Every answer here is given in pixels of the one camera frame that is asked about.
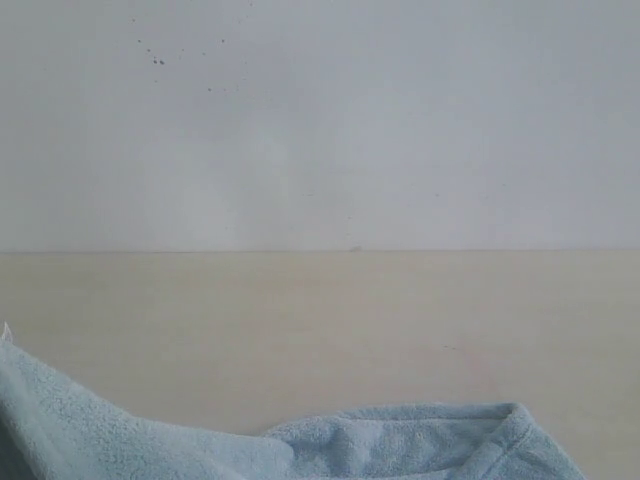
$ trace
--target white wall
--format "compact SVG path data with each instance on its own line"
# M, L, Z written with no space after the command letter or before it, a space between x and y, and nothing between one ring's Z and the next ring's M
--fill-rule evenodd
M635 0L4 2L0 250L640 247L638 25Z

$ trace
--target beige surface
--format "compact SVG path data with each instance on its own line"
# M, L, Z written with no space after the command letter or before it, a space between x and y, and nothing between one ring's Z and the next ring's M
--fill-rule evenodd
M17 344L133 413L236 432L524 402L637 478L640 252L0 256Z

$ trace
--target light blue fleece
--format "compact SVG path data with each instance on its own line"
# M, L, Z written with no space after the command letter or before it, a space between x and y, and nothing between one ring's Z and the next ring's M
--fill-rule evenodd
M0 340L3 480L583 479L518 404L311 417L260 436L134 417Z

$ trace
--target light blue towel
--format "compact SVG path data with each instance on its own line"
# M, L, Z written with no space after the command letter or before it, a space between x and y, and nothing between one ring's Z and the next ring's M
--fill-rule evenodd
M582 479L517 404L373 407L261 436L134 417L0 340L0 479Z

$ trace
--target fleece blanket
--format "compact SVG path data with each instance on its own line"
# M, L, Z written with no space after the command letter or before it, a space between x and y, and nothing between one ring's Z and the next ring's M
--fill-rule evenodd
M0 479L365 478L583 476L519 404L369 407L233 435L130 415L0 339Z

